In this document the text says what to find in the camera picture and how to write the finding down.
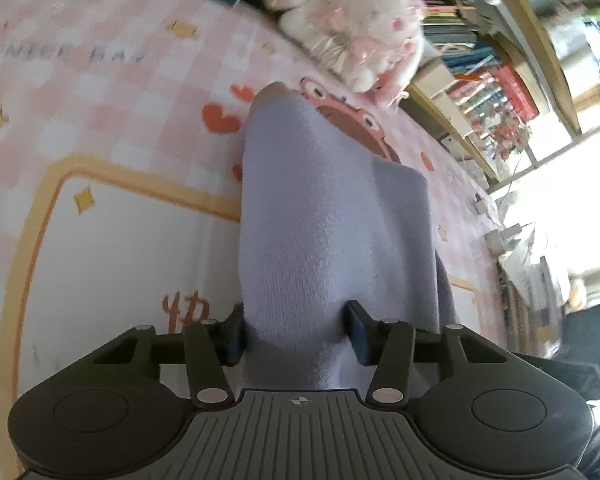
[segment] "cartoon character print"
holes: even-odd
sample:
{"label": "cartoon character print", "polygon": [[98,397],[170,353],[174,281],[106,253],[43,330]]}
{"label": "cartoon character print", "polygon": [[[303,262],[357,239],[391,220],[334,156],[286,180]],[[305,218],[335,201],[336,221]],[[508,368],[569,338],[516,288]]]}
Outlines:
{"label": "cartoon character print", "polygon": [[310,77],[302,78],[300,89],[302,97],[351,139],[382,158],[400,163],[397,153],[384,142],[382,126],[369,112],[347,104],[344,98],[338,98],[327,92],[324,86]]}

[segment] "lavender fabric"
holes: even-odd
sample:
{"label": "lavender fabric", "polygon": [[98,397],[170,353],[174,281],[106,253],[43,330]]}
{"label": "lavender fabric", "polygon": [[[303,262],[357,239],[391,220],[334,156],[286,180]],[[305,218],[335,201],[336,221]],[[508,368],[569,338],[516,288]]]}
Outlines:
{"label": "lavender fabric", "polygon": [[427,181],[373,155],[301,98],[259,108],[245,133],[242,385],[364,395],[373,369],[346,339],[347,300],[434,332],[454,322]]}

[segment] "white stuffed animal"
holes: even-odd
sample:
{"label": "white stuffed animal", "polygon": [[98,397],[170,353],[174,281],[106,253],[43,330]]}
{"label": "white stuffed animal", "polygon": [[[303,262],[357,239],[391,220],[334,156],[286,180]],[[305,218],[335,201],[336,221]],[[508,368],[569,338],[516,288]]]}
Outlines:
{"label": "white stuffed animal", "polygon": [[288,10],[280,28],[355,92],[394,102],[415,74],[424,37],[421,0],[264,0]]}

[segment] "pink checkered tablecloth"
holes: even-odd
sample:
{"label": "pink checkered tablecloth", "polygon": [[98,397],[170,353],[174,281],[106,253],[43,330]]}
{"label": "pink checkered tablecloth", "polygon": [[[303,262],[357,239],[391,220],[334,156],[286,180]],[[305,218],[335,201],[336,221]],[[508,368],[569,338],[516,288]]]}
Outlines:
{"label": "pink checkered tablecloth", "polygon": [[[210,0],[0,0],[0,316],[51,163],[93,155],[239,201],[250,97],[276,80],[298,88],[306,76],[373,114],[402,163],[427,177],[442,260],[475,289],[483,334],[504,345],[483,239],[495,225],[473,207],[484,193],[410,117],[351,94],[255,10]],[[0,478],[4,460],[0,450]]]}

